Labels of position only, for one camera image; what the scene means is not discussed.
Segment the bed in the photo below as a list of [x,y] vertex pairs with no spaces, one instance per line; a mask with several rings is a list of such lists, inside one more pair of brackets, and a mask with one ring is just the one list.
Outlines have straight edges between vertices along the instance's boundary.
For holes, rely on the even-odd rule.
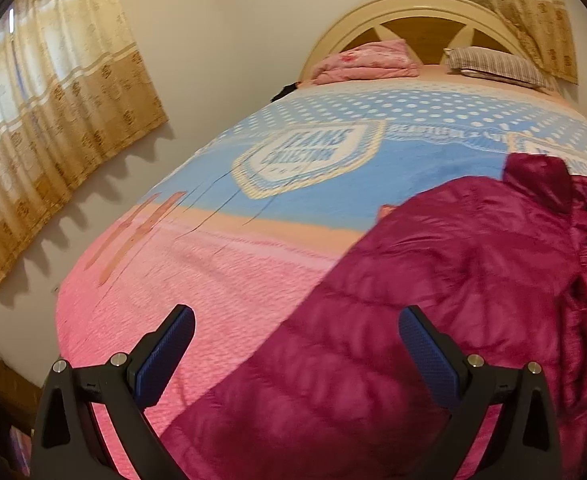
[[[292,313],[388,208],[465,175],[499,178],[510,152],[563,158],[587,175],[587,119],[561,96],[451,75],[443,49],[526,57],[493,13],[465,0],[374,0],[313,48],[404,38],[417,78],[301,88],[220,134],[150,190],[79,259],[56,325],[75,367],[128,351],[179,303],[195,339],[160,403],[161,434]],[[123,475],[135,478],[103,411]]]

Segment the orange stripe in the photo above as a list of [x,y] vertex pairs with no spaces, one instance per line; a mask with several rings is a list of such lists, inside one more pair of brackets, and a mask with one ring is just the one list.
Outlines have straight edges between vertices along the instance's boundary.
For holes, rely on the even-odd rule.
[[112,260],[108,263],[108,265],[102,271],[100,275],[100,281],[98,285],[104,285],[106,280],[109,279],[111,273],[115,270],[115,267],[123,260],[126,254],[131,250],[131,248],[137,244],[148,232],[153,229],[153,227],[163,218],[164,213],[168,212],[174,204],[180,200],[184,195],[186,195],[186,191],[179,191],[177,193],[173,193],[166,202],[164,202],[160,207],[158,207],[153,214],[145,220],[145,222],[140,225],[134,232],[134,234],[129,238],[124,245],[118,249],[118,252],[115,253],[115,256]]
[[160,196],[160,193],[155,193],[153,195],[151,195],[147,200],[144,201],[144,203],[140,204],[133,213],[131,213],[129,215],[129,218],[127,218],[124,222],[122,222],[120,225],[118,225],[118,227],[115,228],[115,230],[109,235],[109,238],[107,238],[105,240],[105,242],[100,246],[100,248],[96,251],[96,254],[94,254],[91,259],[87,262],[86,266],[84,266],[84,270],[87,270],[89,267],[91,267],[94,263],[96,263],[96,260],[100,257],[100,255],[102,253],[104,253],[104,251],[106,250],[107,247],[109,247],[109,245],[111,245],[115,239],[120,236],[120,234],[122,234],[122,232],[129,228],[129,226],[131,226],[131,224],[133,223],[133,219],[139,215],[139,213],[147,206],[149,205],[151,202],[153,202],[155,199],[157,199]]

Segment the striped pillow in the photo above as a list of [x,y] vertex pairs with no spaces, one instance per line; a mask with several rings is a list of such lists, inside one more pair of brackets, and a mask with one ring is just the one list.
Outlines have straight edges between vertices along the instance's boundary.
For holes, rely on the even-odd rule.
[[522,57],[481,46],[445,48],[445,52],[447,65],[454,72],[464,74],[464,70],[475,70],[475,77],[481,76],[478,72],[484,72],[511,79],[514,84],[525,83],[529,88],[549,88],[540,70],[531,61]]

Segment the blue gripper pad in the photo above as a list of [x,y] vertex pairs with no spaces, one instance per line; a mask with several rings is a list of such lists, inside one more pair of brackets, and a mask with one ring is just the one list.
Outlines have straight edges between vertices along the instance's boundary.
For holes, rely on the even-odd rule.
[[155,406],[195,333],[195,314],[179,305],[158,328],[161,337],[135,376],[133,397],[143,410]]
[[407,347],[434,402],[448,410],[460,402],[459,377],[445,354],[411,308],[400,313],[400,337]]

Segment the wooden headboard panel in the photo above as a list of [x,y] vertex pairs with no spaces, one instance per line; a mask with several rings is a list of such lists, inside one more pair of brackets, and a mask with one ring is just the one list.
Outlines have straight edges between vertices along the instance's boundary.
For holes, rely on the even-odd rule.
[[313,48],[302,70],[371,41],[403,38],[424,64],[445,62],[444,49],[484,46],[528,59],[517,38],[488,9],[467,0],[373,0],[344,15]]

